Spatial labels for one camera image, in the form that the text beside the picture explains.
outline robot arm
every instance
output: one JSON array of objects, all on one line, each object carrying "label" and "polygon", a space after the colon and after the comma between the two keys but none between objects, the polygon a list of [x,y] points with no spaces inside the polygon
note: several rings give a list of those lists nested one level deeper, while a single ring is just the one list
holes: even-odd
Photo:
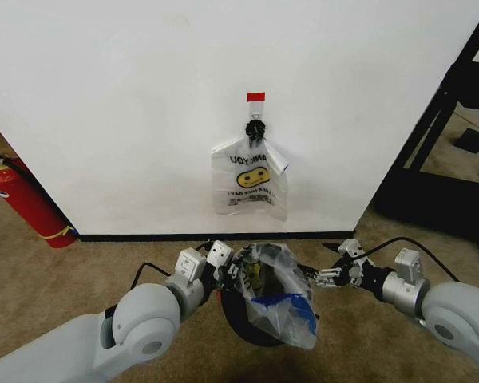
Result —
[{"label": "robot arm", "polygon": [[[393,305],[436,338],[479,362],[479,289],[459,282],[430,289],[420,255],[403,249],[395,269],[377,267],[356,239],[340,247],[331,269],[302,266],[320,287],[351,284]],[[215,241],[205,258],[181,251],[163,285],[131,289],[100,314],[82,315],[0,359],[0,383],[106,383],[126,369],[161,356],[180,324],[207,301],[224,277],[235,279],[232,249]]]},{"label": "robot arm", "polygon": [[180,324],[216,288],[232,249],[181,251],[163,285],[145,283],[100,314],[82,315],[0,359],[0,383],[106,383],[161,356]]},{"label": "robot arm", "polygon": [[364,251],[356,239],[347,239],[338,250],[341,259],[335,267],[315,273],[318,286],[351,284],[371,291],[376,299],[393,305],[441,342],[479,363],[478,288],[459,282],[430,288],[417,251],[401,250],[394,270],[359,258]]}]

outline black baseboard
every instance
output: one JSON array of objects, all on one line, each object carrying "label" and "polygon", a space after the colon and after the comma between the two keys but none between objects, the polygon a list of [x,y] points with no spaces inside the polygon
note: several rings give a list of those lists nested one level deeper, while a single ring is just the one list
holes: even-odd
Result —
[{"label": "black baseboard", "polygon": [[220,233],[220,234],[83,234],[83,242],[155,242],[155,241],[222,241],[257,240],[257,239],[347,239],[354,236],[354,231],[310,231],[284,233]]}]

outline black metal frame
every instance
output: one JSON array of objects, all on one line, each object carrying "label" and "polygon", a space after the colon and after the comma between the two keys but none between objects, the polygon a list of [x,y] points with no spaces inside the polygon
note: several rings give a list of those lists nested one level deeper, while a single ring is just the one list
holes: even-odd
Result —
[{"label": "black metal frame", "polygon": [[428,133],[410,165],[410,170],[412,171],[418,172],[421,169],[426,158],[433,150],[438,137],[440,137],[447,122],[453,115],[459,99],[459,95],[456,93],[457,79],[465,72],[467,65],[473,62],[478,51],[479,24],[477,24],[477,27],[466,42],[465,47],[459,54],[457,60],[451,65],[449,71],[445,75],[438,91],[431,99],[431,102],[416,124],[415,129],[412,131],[410,137],[400,151],[391,171],[397,171],[404,167],[406,161],[414,153],[419,142],[421,142],[422,137]]},{"label": "black metal frame", "polygon": [[[392,219],[479,243],[479,183],[421,172],[458,102],[479,107],[479,24],[441,82],[373,198]],[[416,151],[409,168],[406,163]]]}]

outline red tape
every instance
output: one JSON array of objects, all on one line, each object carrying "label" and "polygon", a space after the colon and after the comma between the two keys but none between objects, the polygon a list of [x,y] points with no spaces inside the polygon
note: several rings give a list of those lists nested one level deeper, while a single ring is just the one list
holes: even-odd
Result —
[{"label": "red tape", "polygon": [[264,92],[262,93],[247,93],[247,102],[264,101]]}]

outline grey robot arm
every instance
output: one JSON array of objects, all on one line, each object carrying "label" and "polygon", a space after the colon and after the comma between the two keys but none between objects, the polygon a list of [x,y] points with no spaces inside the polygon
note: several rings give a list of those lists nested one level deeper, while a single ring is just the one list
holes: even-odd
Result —
[{"label": "grey robot arm", "polygon": [[446,345],[479,363],[479,289],[460,282],[430,287],[424,278],[418,251],[403,249],[394,269],[376,267],[357,239],[347,239],[338,249],[336,267],[317,272],[318,286],[351,284],[371,291],[426,328]]}]

